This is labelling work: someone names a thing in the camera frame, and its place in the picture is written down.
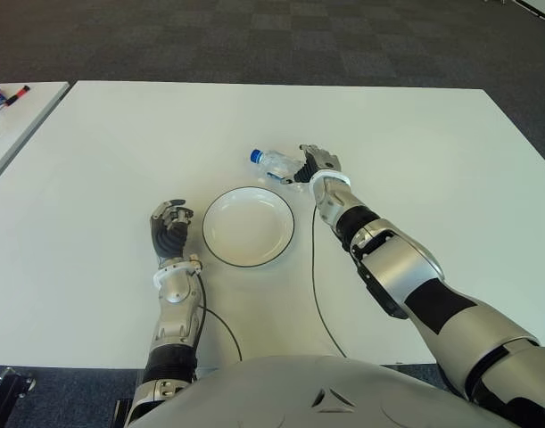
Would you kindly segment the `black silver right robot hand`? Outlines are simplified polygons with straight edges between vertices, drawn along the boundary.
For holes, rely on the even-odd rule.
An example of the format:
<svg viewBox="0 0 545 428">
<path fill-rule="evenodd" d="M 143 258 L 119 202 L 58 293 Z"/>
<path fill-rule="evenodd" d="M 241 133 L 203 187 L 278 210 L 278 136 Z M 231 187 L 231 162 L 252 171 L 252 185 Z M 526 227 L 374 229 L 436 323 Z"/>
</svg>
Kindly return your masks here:
<svg viewBox="0 0 545 428">
<path fill-rule="evenodd" d="M 339 159 L 327 150 L 314 144 L 301 144 L 299 149 L 305 161 L 298 170 L 281 179 L 282 185 L 307 184 L 321 170 L 342 171 Z"/>
</svg>

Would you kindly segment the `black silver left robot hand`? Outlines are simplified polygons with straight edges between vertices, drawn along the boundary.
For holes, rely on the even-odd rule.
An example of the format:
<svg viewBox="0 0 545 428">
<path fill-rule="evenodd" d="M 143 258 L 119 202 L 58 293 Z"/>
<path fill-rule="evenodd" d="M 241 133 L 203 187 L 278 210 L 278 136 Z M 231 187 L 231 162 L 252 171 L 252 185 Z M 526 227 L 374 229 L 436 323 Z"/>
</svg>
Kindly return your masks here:
<svg viewBox="0 0 545 428">
<path fill-rule="evenodd" d="M 162 202 L 150 217 L 153 249 L 159 268 L 167 260 L 182 259 L 188 228 L 194 212 L 186 207 L 183 199 Z"/>
</svg>

